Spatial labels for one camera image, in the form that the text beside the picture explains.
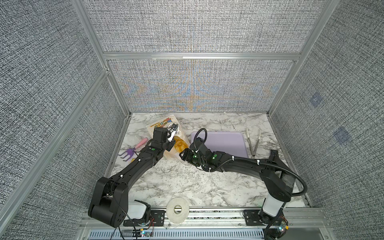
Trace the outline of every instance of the yellow object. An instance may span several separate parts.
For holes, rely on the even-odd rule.
[[[181,139],[179,136],[174,136],[173,139],[176,141],[175,142],[175,149],[177,152],[182,152],[184,149],[188,148],[188,144]]]

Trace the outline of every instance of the enclosure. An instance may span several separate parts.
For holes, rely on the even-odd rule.
[[[95,182],[175,115],[277,149],[340,240],[382,239],[384,2],[4,0],[1,239],[74,239]],[[248,153],[252,146],[245,142]],[[162,159],[129,199],[260,207],[256,178]]]

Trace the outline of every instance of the marble countertop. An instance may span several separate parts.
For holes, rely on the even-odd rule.
[[[143,138],[150,139],[146,129],[169,113],[134,113],[128,125],[119,154],[134,147]],[[253,148],[258,130],[261,138],[256,158],[268,158],[270,149],[279,150],[280,159],[285,162],[280,146],[272,131],[266,114],[259,113],[173,113],[190,140],[192,131],[205,127],[207,131],[233,131],[244,135],[250,154],[245,131],[249,129]],[[112,175],[125,168],[130,161],[116,159]],[[190,206],[200,207],[261,207],[267,196],[267,189],[258,178],[235,172],[207,173],[195,166],[184,166],[177,159],[161,159],[146,171],[129,191],[129,201],[141,200],[152,206],[165,207],[170,199],[183,197]],[[302,197],[293,197],[287,207],[305,207]]]

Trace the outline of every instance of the pink handle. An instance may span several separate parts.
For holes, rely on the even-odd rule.
[[[143,140],[141,140],[141,142],[139,142],[136,146],[135,146],[135,149],[139,148],[141,145],[143,145],[144,143],[146,143],[148,141],[147,138],[144,138]]]

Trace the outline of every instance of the blue patch on wall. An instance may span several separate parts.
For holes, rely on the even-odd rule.
[[[314,107],[317,107],[318,105],[320,105],[322,100],[323,100],[323,98],[320,96],[320,93],[319,92],[315,92],[313,94],[313,96],[311,97],[310,102],[312,103],[312,105]]]
[[[336,139],[336,142],[338,142],[340,145],[351,140],[351,135],[345,129],[345,127],[342,126],[333,132],[333,137]]]

